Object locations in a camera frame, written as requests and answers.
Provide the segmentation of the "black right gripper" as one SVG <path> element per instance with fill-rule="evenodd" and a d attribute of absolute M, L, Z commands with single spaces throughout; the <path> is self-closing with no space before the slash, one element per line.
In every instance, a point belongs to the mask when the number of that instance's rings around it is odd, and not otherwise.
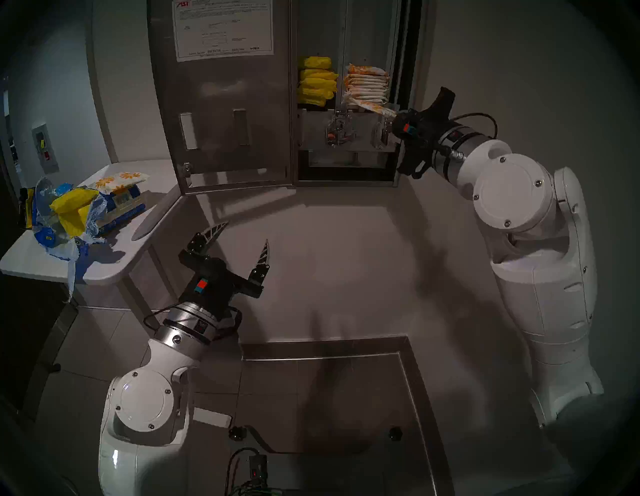
<path fill-rule="evenodd" d="M 397 137 L 404 146 L 404 154 L 397 167 L 399 174 L 421 177 L 433 166 L 433 154 L 440 146 L 439 139 L 453 126 L 449 116 L 455 97 L 450 89 L 440 88 L 432 104 L 422 111 L 387 108 L 387 120 L 397 126 Z"/>

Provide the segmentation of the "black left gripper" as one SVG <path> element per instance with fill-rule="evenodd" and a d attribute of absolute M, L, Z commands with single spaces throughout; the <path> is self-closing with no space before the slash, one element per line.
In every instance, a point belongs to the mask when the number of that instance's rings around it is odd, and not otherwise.
<path fill-rule="evenodd" d="M 178 254 L 179 262 L 194 272 L 193 278 L 178 297 L 179 303 L 193 303 L 209 312 L 216 319 L 222 319 L 235 295 L 260 298 L 263 281 L 270 269 L 270 244 L 265 240 L 257 264 L 248 278 L 243 278 L 227 267 L 227 263 L 217 257 L 207 255 L 209 248 L 217 241 L 229 222 L 224 221 L 197 232 L 189 242 L 189 250 Z"/>

